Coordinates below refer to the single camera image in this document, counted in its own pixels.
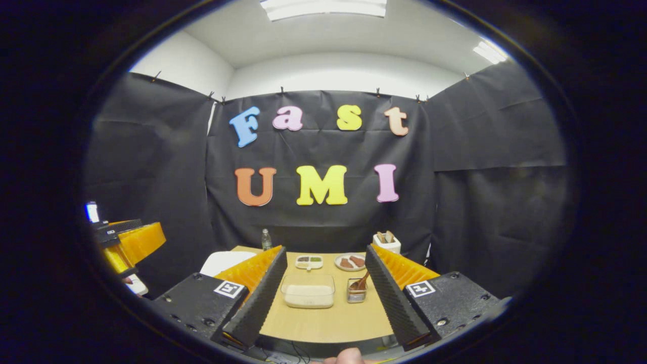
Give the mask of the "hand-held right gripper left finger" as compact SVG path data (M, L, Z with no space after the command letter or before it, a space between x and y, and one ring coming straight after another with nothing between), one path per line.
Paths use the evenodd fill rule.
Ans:
M260 335L286 269L286 249L273 247L214 277L195 272L152 300L152 308L193 336L248 349Z

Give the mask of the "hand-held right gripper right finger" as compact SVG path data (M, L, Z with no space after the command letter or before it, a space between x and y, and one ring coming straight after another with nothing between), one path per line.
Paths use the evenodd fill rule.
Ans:
M367 247L365 257L394 336L406 351L463 333L508 302L462 272L440 275L376 244Z

